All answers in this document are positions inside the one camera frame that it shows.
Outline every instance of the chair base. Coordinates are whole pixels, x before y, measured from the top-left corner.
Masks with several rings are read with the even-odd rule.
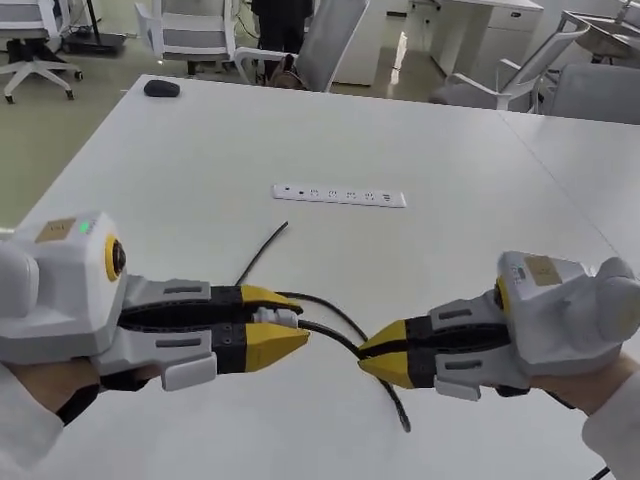
[[[116,33],[101,33],[96,37],[93,33],[72,33],[62,42],[62,50],[65,53],[78,55],[105,55],[117,56],[124,49],[124,35]]]
[[[9,83],[7,83],[7,85],[4,87],[4,98],[7,100],[7,102],[13,103],[13,91],[15,90],[15,88],[20,85],[29,75],[31,75],[32,73],[37,73],[41,77],[46,78],[56,85],[60,85],[67,93],[67,98],[73,100],[73,91],[71,90],[71,86],[56,74],[54,74],[51,70],[72,71],[75,72],[76,80],[82,80],[82,72],[80,71],[80,67],[71,63],[44,62],[41,60],[10,63],[9,65],[0,67],[0,75],[7,73],[14,74],[11,80],[9,80]]]

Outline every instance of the person in black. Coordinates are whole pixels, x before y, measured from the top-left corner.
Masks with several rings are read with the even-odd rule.
[[[304,21],[313,15],[313,0],[253,0],[251,11],[260,20],[262,50],[298,53],[304,40]],[[267,79],[277,62],[265,62]]]

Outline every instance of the desk drawer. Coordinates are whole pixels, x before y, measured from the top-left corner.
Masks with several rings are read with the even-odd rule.
[[[541,11],[516,8],[494,8],[489,27],[519,32],[533,32],[540,21]]]

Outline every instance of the white sleeve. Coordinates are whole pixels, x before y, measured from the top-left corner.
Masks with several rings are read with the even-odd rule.
[[[618,480],[640,478],[640,373],[589,417],[582,439]]]
[[[62,427],[60,419],[0,365],[0,478],[22,478],[51,450]]]

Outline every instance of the gold label sticker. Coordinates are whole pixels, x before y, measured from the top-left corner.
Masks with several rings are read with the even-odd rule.
[[[64,240],[67,238],[67,235],[69,235],[74,223],[76,223],[75,218],[63,218],[47,223],[38,235],[38,238],[36,238],[36,243]]]
[[[539,287],[560,285],[562,283],[556,266],[549,257],[530,256],[525,257],[524,261],[531,272],[533,281],[536,282],[536,285]]]

